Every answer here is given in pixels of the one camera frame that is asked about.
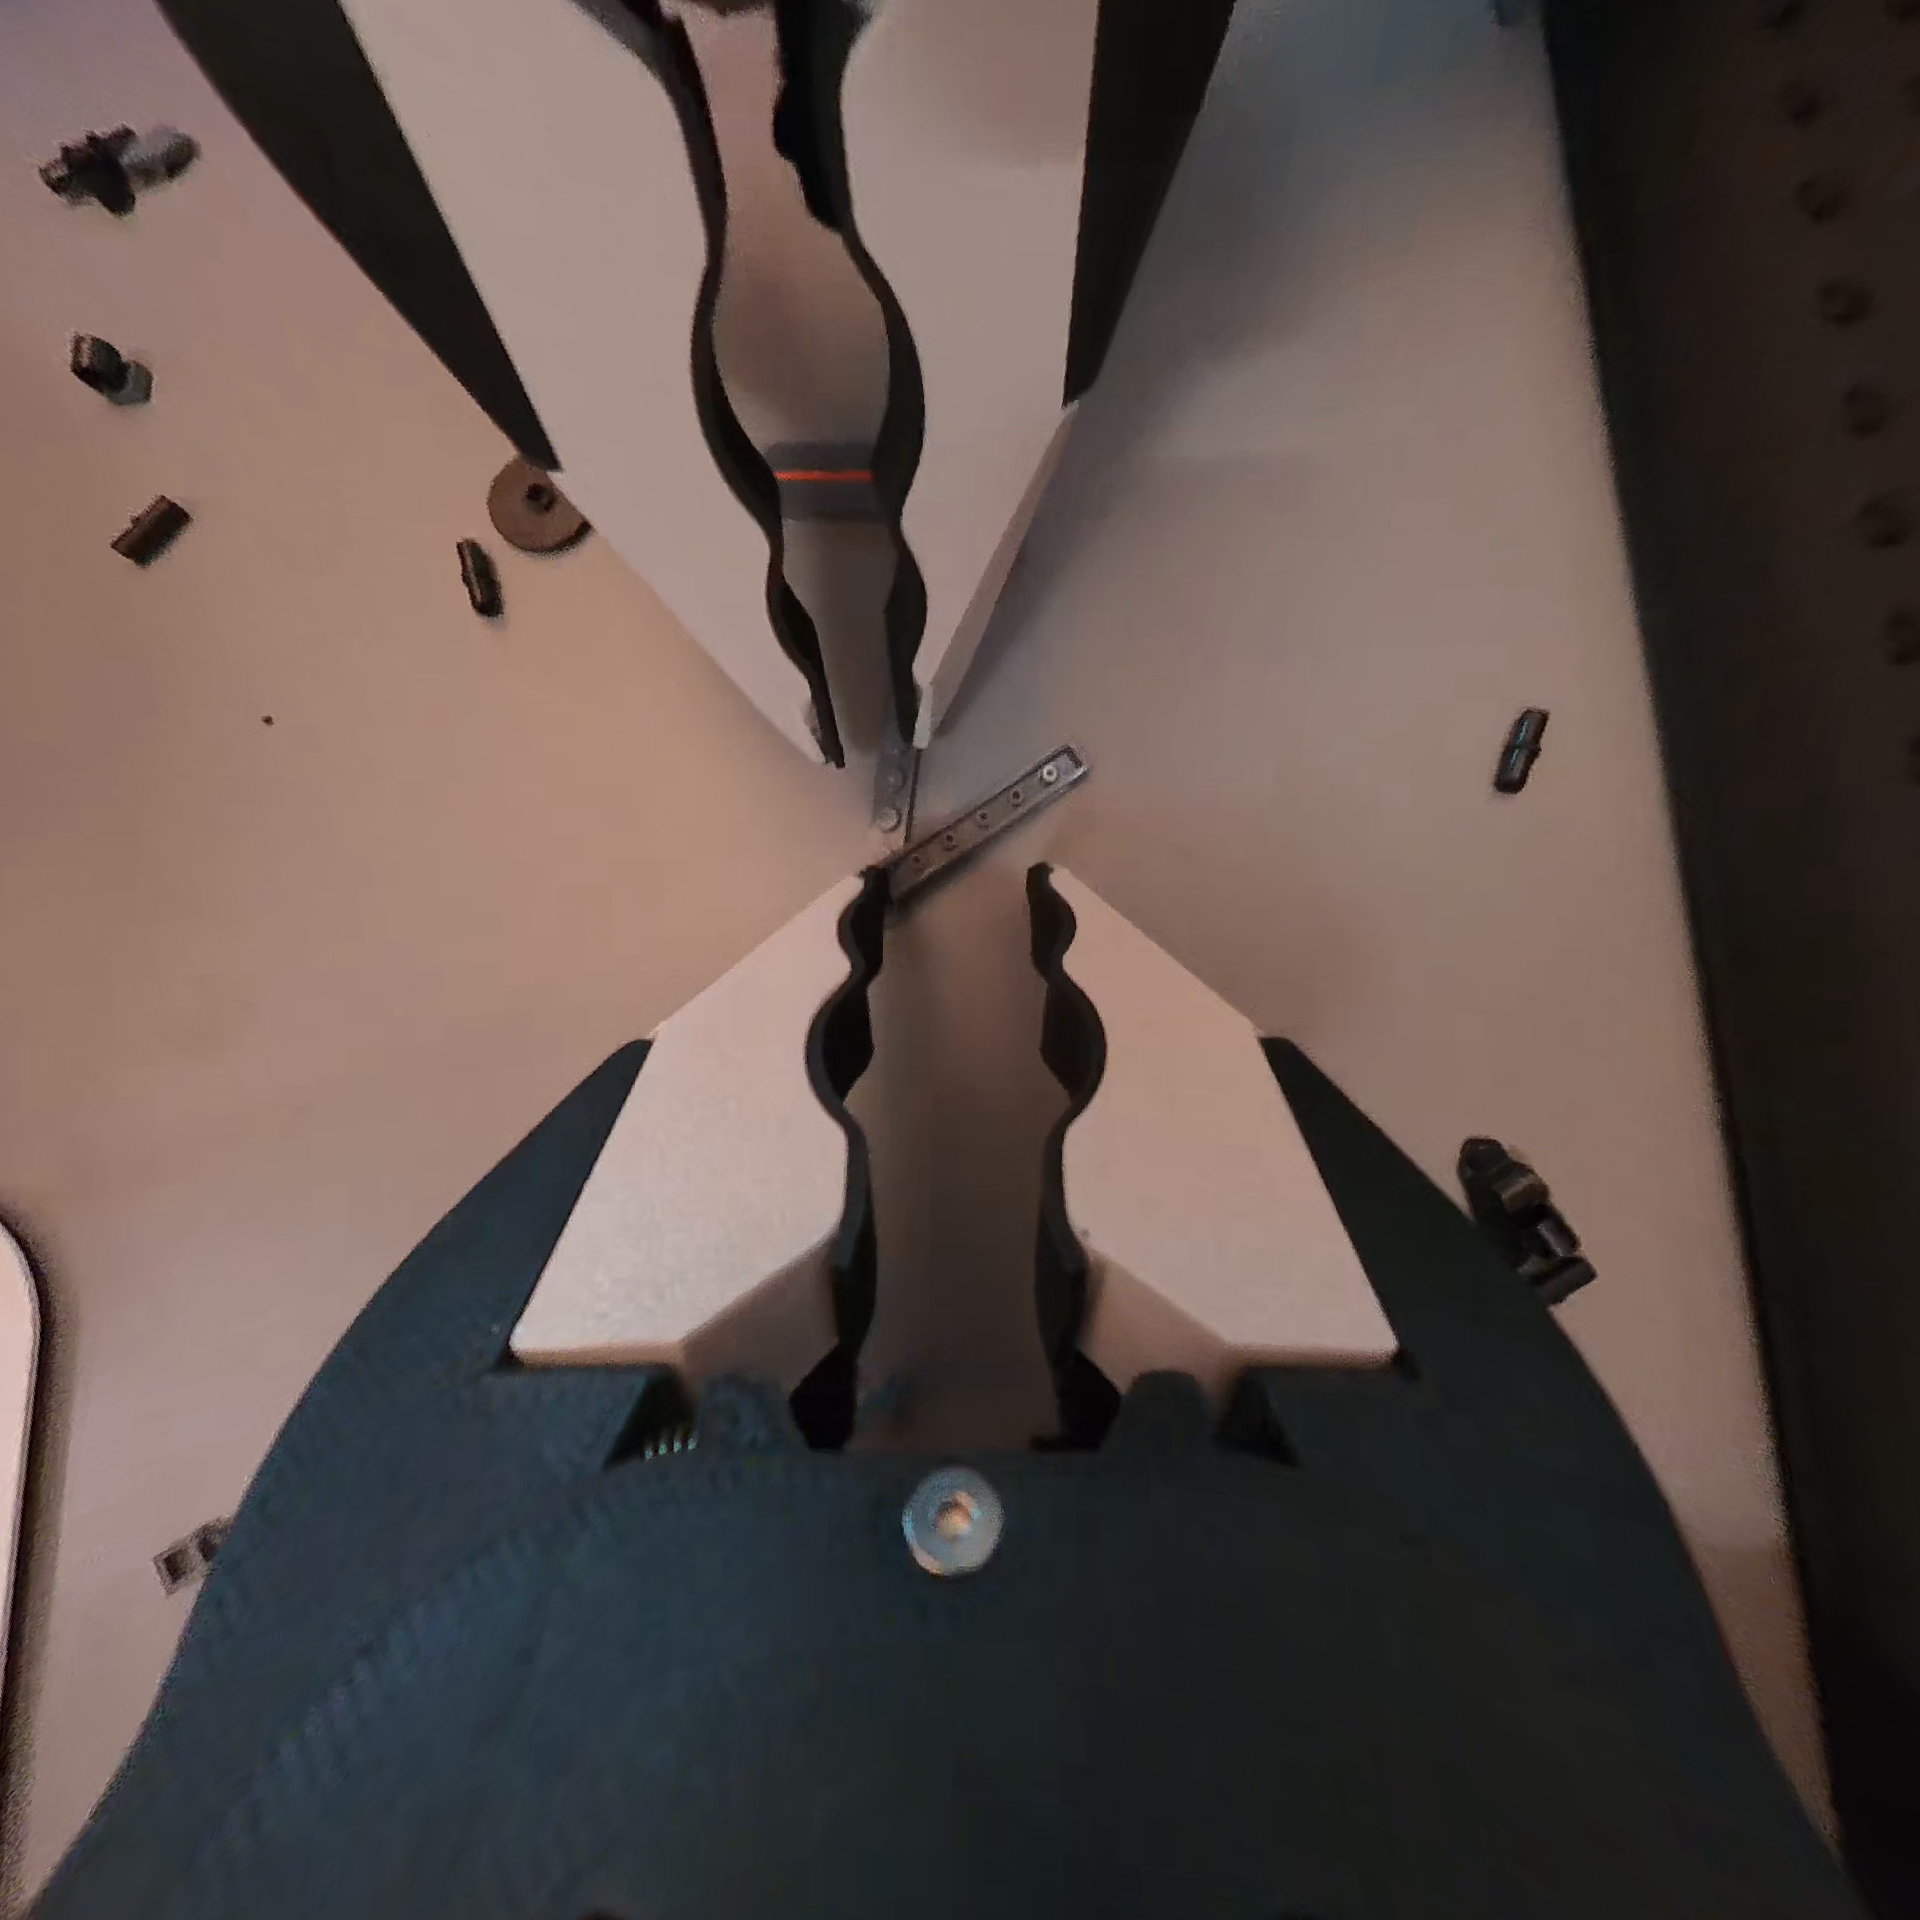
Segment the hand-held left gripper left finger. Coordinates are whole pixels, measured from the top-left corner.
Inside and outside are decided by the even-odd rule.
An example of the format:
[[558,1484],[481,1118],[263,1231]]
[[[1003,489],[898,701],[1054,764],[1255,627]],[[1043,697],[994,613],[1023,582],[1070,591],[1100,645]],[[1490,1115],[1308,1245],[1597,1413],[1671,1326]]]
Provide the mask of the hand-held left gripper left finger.
[[517,1363],[652,1364],[785,1392],[814,1449],[857,1424],[878,1300],[866,1136],[886,879],[815,896],[647,1039],[513,1332]]

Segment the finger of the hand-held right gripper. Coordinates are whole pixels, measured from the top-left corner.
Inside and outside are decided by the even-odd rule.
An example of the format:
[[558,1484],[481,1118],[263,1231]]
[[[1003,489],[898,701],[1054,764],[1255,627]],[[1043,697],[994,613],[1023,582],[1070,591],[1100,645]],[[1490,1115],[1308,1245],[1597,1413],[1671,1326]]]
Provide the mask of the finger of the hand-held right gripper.
[[1065,395],[1094,3],[775,4],[775,145],[881,311],[870,445],[901,731],[945,724],[1077,401]]
[[842,765],[778,479],[716,357],[730,189],[671,4],[346,13],[539,424],[559,489],[801,751]]

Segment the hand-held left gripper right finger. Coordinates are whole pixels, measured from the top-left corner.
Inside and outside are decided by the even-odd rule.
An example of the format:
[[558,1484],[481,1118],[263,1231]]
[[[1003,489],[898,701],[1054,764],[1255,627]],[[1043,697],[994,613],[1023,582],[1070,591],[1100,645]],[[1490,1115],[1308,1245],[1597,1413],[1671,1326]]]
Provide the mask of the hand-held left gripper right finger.
[[1249,1374],[1381,1375],[1401,1343],[1255,1021],[1065,867],[1027,870],[1043,1145],[1036,1299],[1070,1449],[1182,1375],[1223,1415]]

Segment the long grey studded lego plate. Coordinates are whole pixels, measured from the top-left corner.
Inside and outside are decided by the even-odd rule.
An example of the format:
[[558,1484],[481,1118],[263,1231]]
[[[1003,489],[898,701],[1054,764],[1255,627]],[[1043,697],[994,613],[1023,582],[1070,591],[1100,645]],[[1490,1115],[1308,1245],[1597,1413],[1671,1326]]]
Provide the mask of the long grey studded lego plate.
[[918,900],[982,847],[1058,806],[1091,772],[1091,757],[1075,742],[1062,742],[980,800],[916,829],[881,863],[886,905],[906,908]]

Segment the black lego piece grey axle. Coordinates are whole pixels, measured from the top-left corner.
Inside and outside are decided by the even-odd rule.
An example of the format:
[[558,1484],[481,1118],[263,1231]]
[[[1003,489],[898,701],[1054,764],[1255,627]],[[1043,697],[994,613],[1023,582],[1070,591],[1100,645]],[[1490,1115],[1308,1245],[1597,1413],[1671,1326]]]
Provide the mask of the black lego piece grey axle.
[[198,155],[202,144],[175,127],[110,127],[62,144],[39,167],[39,180],[66,203],[127,217],[142,193],[178,180]]

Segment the black round lego dish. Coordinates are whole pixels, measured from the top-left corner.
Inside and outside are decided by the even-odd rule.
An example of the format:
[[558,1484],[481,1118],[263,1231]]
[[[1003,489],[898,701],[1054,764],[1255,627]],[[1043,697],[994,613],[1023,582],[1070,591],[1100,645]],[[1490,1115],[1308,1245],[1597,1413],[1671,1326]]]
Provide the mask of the black round lego dish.
[[559,489],[558,478],[529,459],[508,459],[486,489],[490,520],[508,547],[529,555],[558,555],[588,539],[593,524]]

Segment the black lego ball-joint connector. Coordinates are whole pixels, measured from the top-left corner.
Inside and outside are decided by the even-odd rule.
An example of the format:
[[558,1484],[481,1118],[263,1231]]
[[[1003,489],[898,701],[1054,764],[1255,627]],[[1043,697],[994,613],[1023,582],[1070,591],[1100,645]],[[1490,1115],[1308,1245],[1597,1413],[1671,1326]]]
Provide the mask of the black lego ball-joint connector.
[[1547,1181],[1502,1141],[1462,1141],[1455,1176],[1484,1236],[1543,1305],[1561,1305],[1594,1284],[1596,1267],[1555,1204]]

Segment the black dimpled foam mat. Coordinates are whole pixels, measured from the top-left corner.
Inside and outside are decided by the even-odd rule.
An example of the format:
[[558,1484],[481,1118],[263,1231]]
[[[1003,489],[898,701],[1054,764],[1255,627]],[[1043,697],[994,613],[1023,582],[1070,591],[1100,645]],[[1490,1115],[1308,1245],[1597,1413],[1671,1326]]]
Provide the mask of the black dimpled foam mat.
[[1917,4],[1543,41],[1841,1849],[1917,1886]]

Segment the white rounded flat object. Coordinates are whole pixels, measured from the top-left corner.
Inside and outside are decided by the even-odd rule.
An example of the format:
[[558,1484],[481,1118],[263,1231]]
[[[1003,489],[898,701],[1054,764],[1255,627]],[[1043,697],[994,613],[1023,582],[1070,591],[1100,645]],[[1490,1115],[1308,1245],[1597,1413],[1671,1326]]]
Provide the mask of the white rounded flat object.
[[28,1537],[28,1493],[42,1366],[42,1289],[31,1259],[3,1223],[3,1684],[17,1636],[18,1576]]

